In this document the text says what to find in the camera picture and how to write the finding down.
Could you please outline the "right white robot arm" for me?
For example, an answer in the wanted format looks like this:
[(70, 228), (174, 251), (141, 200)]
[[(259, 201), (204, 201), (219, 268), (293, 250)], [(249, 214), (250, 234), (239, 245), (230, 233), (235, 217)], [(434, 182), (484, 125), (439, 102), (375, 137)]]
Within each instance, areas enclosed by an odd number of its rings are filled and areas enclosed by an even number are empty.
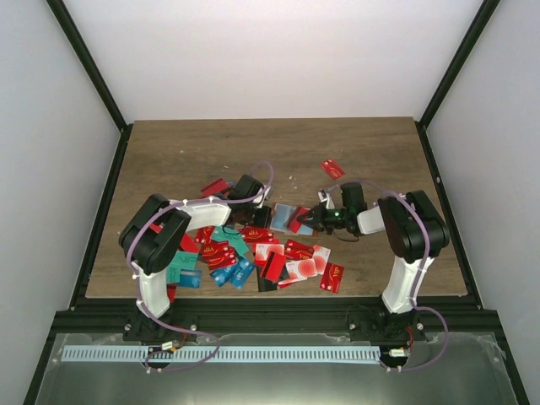
[(401, 314), (417, 307), (417, 296), (429, 266), (450, 243), (445, 221), (423, 190), (399, 194), (380, 188), (372, 208), (365, 201), (368, 181), (349, 181), (338, 186), (342, 206), (337, 208), (331, 191), (318, 192), (319, 203), (296, 217), (298, 222), (332, 234), (347, 230), (355, 237), (384, 231), (394, 254), (391, 276), (381, 300), (386, 311), (375, 318), (377, 334), (386, 340), (405, 329)]

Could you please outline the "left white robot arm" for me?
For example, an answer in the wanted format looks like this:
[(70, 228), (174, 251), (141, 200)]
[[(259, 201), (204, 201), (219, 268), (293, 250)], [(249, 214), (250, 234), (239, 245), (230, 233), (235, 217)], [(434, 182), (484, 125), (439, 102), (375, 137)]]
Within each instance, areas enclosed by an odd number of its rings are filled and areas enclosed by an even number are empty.
[(221, 226), (244, 208), (259, 208), (272, 184), (243, 175), (229, 194), (170, 200), (150, 195), (119, 236), (132, 278), (137, 282), (136, 305), (145, 315), (143, 331), (155, 341), (166, 339), (172, 320), (166, 288), (166, 268), (173, 261), (186, 232)]

